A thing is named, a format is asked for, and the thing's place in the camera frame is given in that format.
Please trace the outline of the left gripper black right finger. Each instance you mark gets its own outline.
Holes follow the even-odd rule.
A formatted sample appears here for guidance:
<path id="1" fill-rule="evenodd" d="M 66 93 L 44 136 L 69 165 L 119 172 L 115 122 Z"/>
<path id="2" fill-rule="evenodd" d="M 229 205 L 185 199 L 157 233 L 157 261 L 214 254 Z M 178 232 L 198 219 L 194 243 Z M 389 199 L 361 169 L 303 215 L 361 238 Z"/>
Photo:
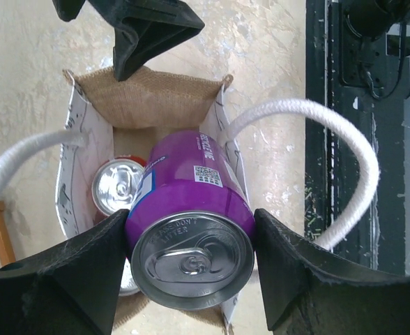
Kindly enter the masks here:
<path id="1" fill-rule="evenodd" d="M 255 248 L 268 330 L 274 334 L 410 334 L 410 276 L 330 253 L 265 209 Z"/>

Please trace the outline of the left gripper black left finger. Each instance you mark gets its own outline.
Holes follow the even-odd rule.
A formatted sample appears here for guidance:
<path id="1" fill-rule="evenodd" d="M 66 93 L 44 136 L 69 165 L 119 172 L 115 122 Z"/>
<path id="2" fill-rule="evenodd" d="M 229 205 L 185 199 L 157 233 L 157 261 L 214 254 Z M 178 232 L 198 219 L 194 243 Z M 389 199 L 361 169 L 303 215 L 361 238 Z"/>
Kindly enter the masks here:
<path id="1" fill-rule="evenodd" d="M 0 268 L 0 334 L 111 334 L 127 215 Z"/>

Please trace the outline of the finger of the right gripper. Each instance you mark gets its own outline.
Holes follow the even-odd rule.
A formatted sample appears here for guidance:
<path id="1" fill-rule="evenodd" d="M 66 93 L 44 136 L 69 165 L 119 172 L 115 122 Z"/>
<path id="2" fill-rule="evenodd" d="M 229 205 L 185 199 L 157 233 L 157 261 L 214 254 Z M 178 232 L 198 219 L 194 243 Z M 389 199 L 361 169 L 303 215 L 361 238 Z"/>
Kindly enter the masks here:
<path id="1" fill-rule="evenodd" d="M 58 17 L 64 22 L 74 20 L 82 9 L 85 0 L 53 0 Z"/>
<path id="2" fill-rule="evenodd" d="M 204 22 L 182 1 L 122 1 L 116 10 L 114 77 L 127 80 L 147 61 L 198 35 Z"/>

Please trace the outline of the red soda can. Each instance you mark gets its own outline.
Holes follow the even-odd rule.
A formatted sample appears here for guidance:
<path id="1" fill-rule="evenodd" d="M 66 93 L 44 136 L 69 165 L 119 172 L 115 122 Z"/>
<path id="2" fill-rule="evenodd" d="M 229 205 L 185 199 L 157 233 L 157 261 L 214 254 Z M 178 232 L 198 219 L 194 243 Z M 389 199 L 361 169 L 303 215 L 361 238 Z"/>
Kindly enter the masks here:
<path id="1" fill-rule="evenodd" d="M 146 161 L 138 156 L 118 156 L 101 165 L 91 183 L 91 195 L 97 210 L 110 216 L 131 208 Z"/>

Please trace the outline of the purple soda can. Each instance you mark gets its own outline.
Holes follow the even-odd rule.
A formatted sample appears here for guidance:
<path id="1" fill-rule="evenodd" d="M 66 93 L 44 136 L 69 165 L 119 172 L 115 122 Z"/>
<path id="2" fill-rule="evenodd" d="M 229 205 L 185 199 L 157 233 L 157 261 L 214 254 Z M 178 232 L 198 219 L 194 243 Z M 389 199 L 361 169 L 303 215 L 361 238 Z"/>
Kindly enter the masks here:
<path id="1" fill-rule="evenodd" d="M 253 213 L 223 150 L 199 131 L 154 146 L 125 230 L 132 276 L 160 305 L 216 306 L 252 274 Z"/>
<path id="2" fill-rule="evenodd" d="M 134 295 L 139 292 L 139 288 L 137 287 L 134 278 L 132 277 L 132 272 L 130 268 L 130 262 L 126 258 L 123 267 L 123 274 L 121 277 L 121 287 L 119 290 L 120 297 L 127 297 L 130 295 Z"/>

